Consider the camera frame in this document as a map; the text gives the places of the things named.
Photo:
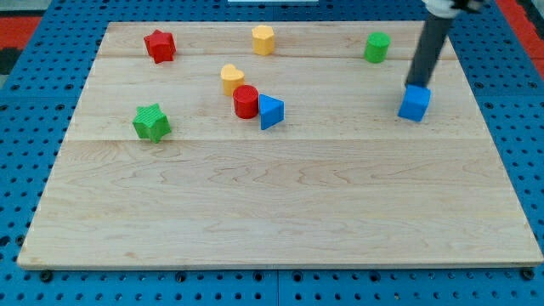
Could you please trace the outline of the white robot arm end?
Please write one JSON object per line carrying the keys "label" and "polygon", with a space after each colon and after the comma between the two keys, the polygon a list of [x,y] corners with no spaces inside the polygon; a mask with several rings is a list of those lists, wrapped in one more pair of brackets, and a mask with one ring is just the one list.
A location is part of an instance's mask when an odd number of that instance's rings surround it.
{"label": "white robot arm end", "polygon": [[478,13],[487,0],[422,0],[426,10],[443,19],[455,19],[462,11]]}

